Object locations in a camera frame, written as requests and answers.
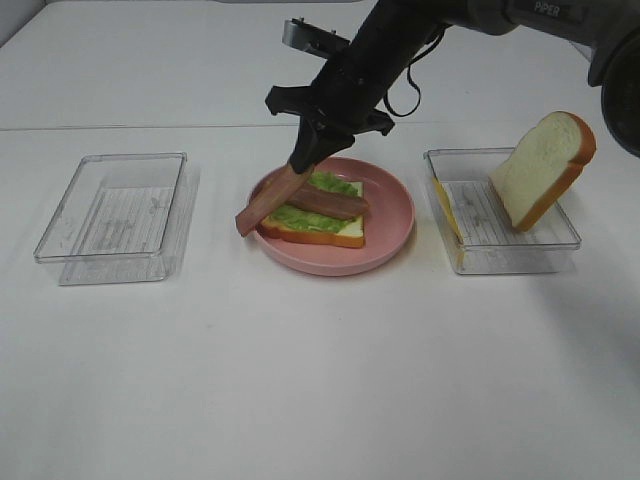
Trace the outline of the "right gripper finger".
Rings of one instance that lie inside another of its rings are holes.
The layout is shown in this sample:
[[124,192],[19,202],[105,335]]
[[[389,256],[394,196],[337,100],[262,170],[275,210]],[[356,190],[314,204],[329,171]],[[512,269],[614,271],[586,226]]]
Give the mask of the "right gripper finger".
[[295,173],[304,173],[324,159],[321,131],[311,120],[300,118],[298,134],[288,164]]
[[322,130],[321,135],[323,152],[322,156],[324,157],[324,159],[320,162],[324,161],[327,157],[333,155],[334,153],[350,147],[355,142],[355,136],[351,134]]

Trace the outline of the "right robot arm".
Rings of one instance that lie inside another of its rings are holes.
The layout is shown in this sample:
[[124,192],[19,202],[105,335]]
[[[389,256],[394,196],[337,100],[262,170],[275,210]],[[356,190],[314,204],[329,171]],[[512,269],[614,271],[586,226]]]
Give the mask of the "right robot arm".
[[524,26],[589,48],[587,82],[601,89],[605,124],[624,150],[639,153],[636,1],[379,1],[352,40],[291,23],[326,60],[310,85],[273,87],[265,100],[272,114],[300,119],[288,159],[297,174],[350,147],[360,133],[388,134],[394,122],[378,103],[451,26],[493,36]]

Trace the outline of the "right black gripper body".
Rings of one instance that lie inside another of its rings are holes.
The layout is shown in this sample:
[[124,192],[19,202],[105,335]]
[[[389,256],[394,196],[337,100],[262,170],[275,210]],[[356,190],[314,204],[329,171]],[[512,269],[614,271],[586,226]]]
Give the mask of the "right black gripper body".
[[265,103],[272,114],[303,117],[320,131],[386,135],[394,121],[376,106],[429,42],[428,29],[361,29],[348,47],[325,59],[310,85],[274,86]]

